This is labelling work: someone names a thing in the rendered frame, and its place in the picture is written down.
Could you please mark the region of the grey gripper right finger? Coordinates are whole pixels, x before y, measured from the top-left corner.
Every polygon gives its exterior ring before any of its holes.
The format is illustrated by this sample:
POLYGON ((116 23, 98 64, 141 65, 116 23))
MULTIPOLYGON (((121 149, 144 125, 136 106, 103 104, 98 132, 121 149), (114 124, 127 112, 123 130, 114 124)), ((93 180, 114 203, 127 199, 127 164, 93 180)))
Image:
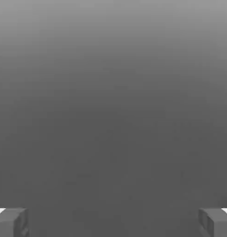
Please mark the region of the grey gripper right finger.
POLYGON ((227 237, 227 208, 198 210, 201 237, 227 237))

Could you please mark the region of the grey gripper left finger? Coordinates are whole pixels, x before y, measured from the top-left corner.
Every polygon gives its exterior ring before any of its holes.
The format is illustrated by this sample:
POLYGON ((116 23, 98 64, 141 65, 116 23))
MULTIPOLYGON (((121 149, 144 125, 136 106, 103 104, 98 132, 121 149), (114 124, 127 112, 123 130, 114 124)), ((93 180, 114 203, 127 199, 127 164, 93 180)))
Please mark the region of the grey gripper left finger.
POLYGON ((0 237, 30 237, 29 210, 0 207, 0 237))

